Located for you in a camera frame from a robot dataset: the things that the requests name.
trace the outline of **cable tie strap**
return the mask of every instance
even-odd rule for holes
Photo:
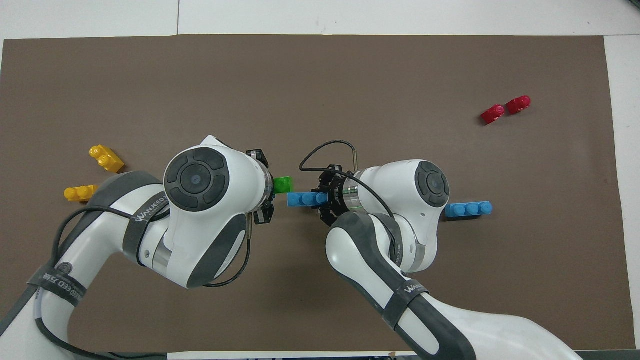
[[[404,314],[404,311],[409,307],[411,301],[421,293],[428,294],[429,291],[425,289],[421,283],[413,279],[405,281],[396,289],[396,292],[387,303],[384,313],[382,313],[382,319],[385,320],[393,331],[396,330],[402,314]]]
[[[39,268],[27,284],[39,286],[54,293],[73,306],[78,306],[86,294],[86,288],[78,280],[51,265]]]
[[[169,198],[164,192],[159,192],[131,216],[122,241],[122,252],[129,260],[144,266],[138,257],[142,238],[145,237],[151,219],[167,205],[169,205]]]

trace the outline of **blue block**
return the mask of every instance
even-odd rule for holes
[[[295,208],[301,206],[320,206],[329,202],[326,193],[287,193],[287,205]]]
[[[444,214],[448,218],[473,217],[478,215],[489,215],[493,211],[491,202],[461,202],[459,204],[448,204],[444,208]]]

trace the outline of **white floor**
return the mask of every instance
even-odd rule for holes
[[[626,0],[0,0],[2,39],[209,33],[606,35],[618,181],[640,348],[640,9]]]

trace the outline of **black circular control pad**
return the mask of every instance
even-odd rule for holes
[[[434,208],[439,208],[449,200],[449,182],[436,165],[421,161],[415,171],[415,187],[422,200]]]
[[[185,151],[166,168],[164,190],[186,211],[204,211],[222,200],[229,188],[229,169],[222,154],[208,147]]]

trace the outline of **red block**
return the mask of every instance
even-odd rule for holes
[[[510,114],[517,114],[531,105],[531,98],[528,96],[517,97],[507,102],[507,109]]]
[[[499,117],[504,115],[504,107],[502,105],[493,105],[489,110],[485,111],[480,117],[484,119],[487,125],[498,120]]]

